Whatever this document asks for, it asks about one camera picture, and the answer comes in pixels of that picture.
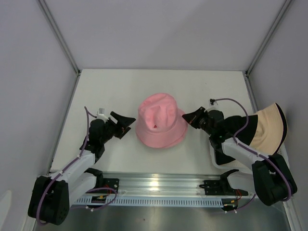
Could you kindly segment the black bucket hat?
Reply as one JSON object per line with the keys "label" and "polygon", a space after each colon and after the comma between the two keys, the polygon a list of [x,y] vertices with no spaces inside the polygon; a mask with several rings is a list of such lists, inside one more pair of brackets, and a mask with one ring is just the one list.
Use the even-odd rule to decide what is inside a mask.
{"label": "black bucket hat", "polygon": [[[248,125],[240,131],[236,138],[238,138],[242,143],[246,145],[250,145],[257,129],[258,123],[258,116],[257,115],[250,115],[248,117]],[[217,129],[215,130],[214,134],[212,134],[209,138],[210,143],[215,151],[215,162],[216,164],[223,165],[234,161],[235,159],[229,155],[225,155],[221,144],[234,136],[234,134],[244,127],[246,124],[246,117],[245,116],[230,116],[221,120],[218,123]]]}

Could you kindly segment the beige bucket hat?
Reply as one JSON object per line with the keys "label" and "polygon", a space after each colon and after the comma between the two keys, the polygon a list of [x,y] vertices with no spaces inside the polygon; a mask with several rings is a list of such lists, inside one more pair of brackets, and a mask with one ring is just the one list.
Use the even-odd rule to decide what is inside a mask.
{"label": "beige bucket hat", "polygon": [[249,146],[268,155],[279,151],[287,136],[287,122],[277,103],[258,111],[257,127]]}

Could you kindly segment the pink bucket hat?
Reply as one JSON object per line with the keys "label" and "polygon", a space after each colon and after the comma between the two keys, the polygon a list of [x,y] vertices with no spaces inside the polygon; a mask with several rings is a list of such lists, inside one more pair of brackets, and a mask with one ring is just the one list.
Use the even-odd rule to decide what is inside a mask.
{"label": "pink bucket hat", "polygon": [[173,147],[184,140],[188,130],[188,124],[182,115],[184,112],[178,108],[171,95],[151,95],[138,108],[136,136],[151,148]]}

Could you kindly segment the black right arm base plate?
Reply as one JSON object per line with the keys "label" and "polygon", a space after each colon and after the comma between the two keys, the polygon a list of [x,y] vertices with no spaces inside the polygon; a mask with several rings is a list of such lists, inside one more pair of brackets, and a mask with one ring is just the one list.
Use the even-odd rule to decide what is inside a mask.
{"label": "black right arm base plate", "polygon": [[247,191],[233,189],[226,180],[204,180],[199,187],[204,189],[205,195],[248,196]]}

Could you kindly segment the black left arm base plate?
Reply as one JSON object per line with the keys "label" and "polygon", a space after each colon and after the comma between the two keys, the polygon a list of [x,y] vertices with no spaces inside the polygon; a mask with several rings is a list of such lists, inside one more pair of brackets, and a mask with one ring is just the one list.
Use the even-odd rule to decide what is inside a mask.
{"label": "black left arm base plate", "polygon": [[120,180],[118,178],[104,178],[102,187],[114,189],[118,192]]}

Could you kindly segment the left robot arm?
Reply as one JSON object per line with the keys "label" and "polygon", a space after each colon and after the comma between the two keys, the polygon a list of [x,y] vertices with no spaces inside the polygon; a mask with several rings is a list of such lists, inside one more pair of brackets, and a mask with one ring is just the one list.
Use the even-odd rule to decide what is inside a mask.
{"label": "left robot arm", "polygon": [[112,138],[122,139],[135,122],[115,112],[105,116],[86,112],[86,130],[78,148],[65,151],[62,165],[36,178],[28,207],[28,216],[41,225],[61,225],[76,200],[86,193],[102,193],[101,199],[117,196],[117,189],[104,179],[103,172],[94,169],[102,158],[105,145]]}

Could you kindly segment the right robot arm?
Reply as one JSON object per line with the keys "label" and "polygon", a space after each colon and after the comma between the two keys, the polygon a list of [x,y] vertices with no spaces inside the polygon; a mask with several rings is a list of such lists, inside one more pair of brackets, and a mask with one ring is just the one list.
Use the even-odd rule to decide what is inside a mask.
{"label": "right robot arm", "polygon": [[238,161],[245,166],[245,170],[230,169],[220,175],[219,188],[225,195],[235,190],[250,192],[270,206],[297,193],[289,166],[278,153],[287,135],[286,118],[278,104],[250,116],[225,117],[219,110],[200,107],[182,117],[208,134],[217,165]]}

